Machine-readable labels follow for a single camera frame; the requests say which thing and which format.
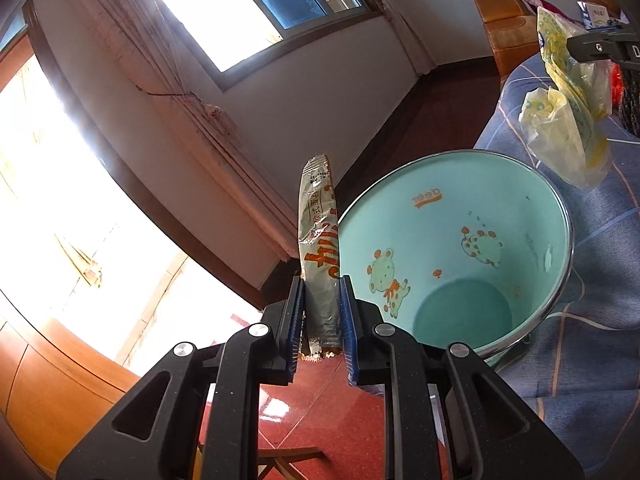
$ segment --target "red object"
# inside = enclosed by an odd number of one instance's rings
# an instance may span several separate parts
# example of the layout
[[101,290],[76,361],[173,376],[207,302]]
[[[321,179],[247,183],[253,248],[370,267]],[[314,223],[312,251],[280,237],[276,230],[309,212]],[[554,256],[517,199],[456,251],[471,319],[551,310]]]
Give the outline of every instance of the red object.
[[611,101],[614,108],[618,108],[620,106],[620,102],[622,101],[622,92],[624,90],[625,84],[622,81],[620,65],[614,63],[613,70],[611,71]]

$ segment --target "food package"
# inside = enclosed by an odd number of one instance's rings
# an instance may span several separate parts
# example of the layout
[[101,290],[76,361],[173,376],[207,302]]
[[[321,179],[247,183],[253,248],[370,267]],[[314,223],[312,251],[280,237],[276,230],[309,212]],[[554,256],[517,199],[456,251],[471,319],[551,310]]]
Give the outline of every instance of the food package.
[[302,172],[298,245],[305,282],[306,332],[312,356],[336,354],[340,333],[338,215],[326,155],[312,158]]
[[529,92],[520,125],[529,149],[564,181],[591,189],[607,176],[611,154],[596,121],[611,114],[608,60],[578,63],[566,47],[585,30],[543,8],[538,9],[540,51],[553,88]]

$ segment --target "wooden stool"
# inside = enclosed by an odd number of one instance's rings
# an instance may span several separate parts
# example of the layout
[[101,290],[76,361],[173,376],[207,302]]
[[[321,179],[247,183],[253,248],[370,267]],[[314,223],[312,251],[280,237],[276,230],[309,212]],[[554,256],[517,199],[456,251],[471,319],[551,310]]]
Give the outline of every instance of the wooden stool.
[[276,469],[286,480],[305,480],[291,464],[310,458],[323,458],[324,453],[317,447],[299,447],[297,449],[259,449],[258,480],[264,480],[269,471]]

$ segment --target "pink curtain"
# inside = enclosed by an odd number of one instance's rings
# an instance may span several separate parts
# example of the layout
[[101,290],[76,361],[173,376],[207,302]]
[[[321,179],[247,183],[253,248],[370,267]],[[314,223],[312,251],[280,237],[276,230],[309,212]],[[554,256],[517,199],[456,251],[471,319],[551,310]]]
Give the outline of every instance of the pink curtain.
[[249,214],[281,259],[298,257],[295,213],[241,153],[228,114],[184,87],[175,38],[156,1],[73,1],[132,83],[151,94],[178,143]]
[[411,25],[400,12],[398,5],[393,0],[378,0],[382,6],[382,12],[394,28],[400,43],[404,47],[411,64],[414,66],[415,73],[428,74],[436,68],[436,64],[431,59],[427,47],[424,45],[420,37],[412,29]]

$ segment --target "striped fabric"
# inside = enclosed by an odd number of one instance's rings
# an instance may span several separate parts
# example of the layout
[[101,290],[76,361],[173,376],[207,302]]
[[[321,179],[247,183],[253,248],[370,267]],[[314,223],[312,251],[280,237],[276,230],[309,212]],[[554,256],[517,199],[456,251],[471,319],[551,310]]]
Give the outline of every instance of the striped fabric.
[[518,124],[525,94],[551,84],[540,55],[524,62],[476,144],[539,166],[564,196],[575,227],[574,270],[561,300],[527,354],[500,374],[574,453],[587,478],[637,478],[640,139],[615,117],[601,121],[611,172],[590,192],[564,183],[527,151]]

